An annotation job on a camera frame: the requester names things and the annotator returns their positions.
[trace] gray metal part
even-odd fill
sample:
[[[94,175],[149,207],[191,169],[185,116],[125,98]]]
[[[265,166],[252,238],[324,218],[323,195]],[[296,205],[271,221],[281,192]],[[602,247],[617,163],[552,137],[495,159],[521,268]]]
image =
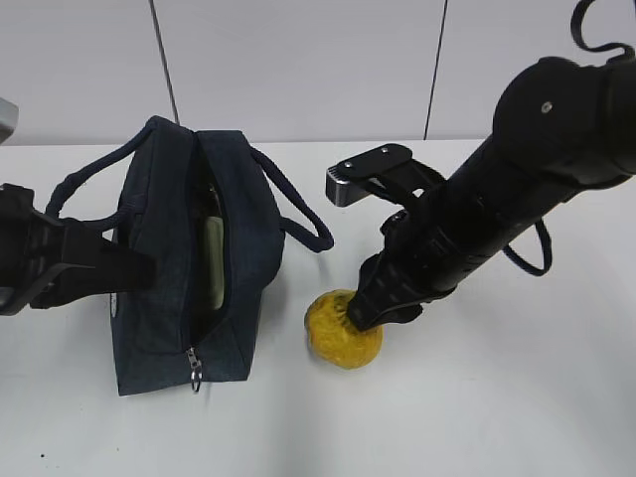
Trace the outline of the gray metal part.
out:
[[[2,144],[18,125],[18,106],[0,97],[0,144]]]
[[[332,166],[327,169],[327,185],[325,190],[327,198],[329,198],[336,207],[351,206],[369,195],[364,189],[341,177],[336,168],[337,166]]]

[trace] black cable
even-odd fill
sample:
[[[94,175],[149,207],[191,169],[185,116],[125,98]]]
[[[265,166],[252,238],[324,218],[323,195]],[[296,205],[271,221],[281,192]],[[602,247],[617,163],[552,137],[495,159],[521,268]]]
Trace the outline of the black cable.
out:
[[[572,39],[574,40],[574,42],[579,48],[587,52],[602,53],[602,52],[610,52],[612,50],[618,50],[618,49],[623,50],[622,54],[607,60],[608,63],[625,62],[625,61],[633,60],[635,58],[634,49],[630,45],[627,45],[626,43],[611,42],[611,43],[606,43],[604,45],[599,45],[598,47],[590,47],[583,39],[583,33],[582,33],[583,19],[585,18],[587,9],[592,3],[594,3],[594,1],[595,0],[580,0],[574,7],[574,12],[572,13],[572,18],[569,22],[569,30],[572,34]]]
[[[544,255],[544,267],[536,268],[534,265],[529,264],[523,258],[521,258],[509,245],[504,247],[504,254],[513,263],[515,263],[520,269],[534,276],[543,276],[553,266],[553,241],[550,238],[550,233],[544,224],[543,219],[540,219],[536,224],[537,235],[539,236],[539,242],[541,243],[542,252]]]

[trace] white wall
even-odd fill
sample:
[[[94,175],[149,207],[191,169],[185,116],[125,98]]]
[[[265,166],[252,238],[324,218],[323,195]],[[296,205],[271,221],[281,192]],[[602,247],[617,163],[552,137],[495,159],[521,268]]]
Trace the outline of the white wall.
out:
[[[182,123],[252,141],[420,139],[444,0],[155,0]],[[508,82],[583,63],[576,0],[448,0],[428,138],[483,137]],[[598,0],[591,44],[636,43],[631,0]],[[13,144],[118,143],[171,117],[147,0],[4,0],[0,95]]]
[[[11,144],[122,142],[169,114],[143,0],[2,0],[0,96],[20,107]]]
[[[478,138],[490,132],[501,93],[541,57],[603,64],[611,55],[579,50],[569,33],[577,0],[449,0],[428,138]],[[632,0],[597,0],[583,23],[597,46],[636,44]]]

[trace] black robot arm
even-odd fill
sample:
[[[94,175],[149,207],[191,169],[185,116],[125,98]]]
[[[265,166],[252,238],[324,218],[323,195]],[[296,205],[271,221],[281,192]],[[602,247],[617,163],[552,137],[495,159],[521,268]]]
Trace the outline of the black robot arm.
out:
[[[327,193],[336,205],[371,193],[404,206],[382,226],[382,252],[360,269],[347,313],[356,327],[413,320],[420,303],[447,296],[502,249],[533,274],[547,271],[552,254],[542,217],[581,191],[610,188],[636,173],[634,84],[631,60],[580,67],[541,59],[508,86],[491,136],[449,179],[394,144],[330,169]],[[416,197],[414,189],[424,192]],[[507,247],[533,225],[545,250],[543,269]]]

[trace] zipper pull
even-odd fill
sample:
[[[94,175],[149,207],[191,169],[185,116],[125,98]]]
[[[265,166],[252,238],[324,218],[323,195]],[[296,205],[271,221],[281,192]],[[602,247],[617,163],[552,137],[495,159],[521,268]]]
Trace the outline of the zipper pull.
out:
[[[192,391],[196,394],[199,392],[201,380],[203,379],[201,360],[197,357],[197,352],[195,351],[194,346],[186,351],[186,355],[188,356],[190,369],[192,370],[192,373],[190,374],[190,385],[192,386]]]

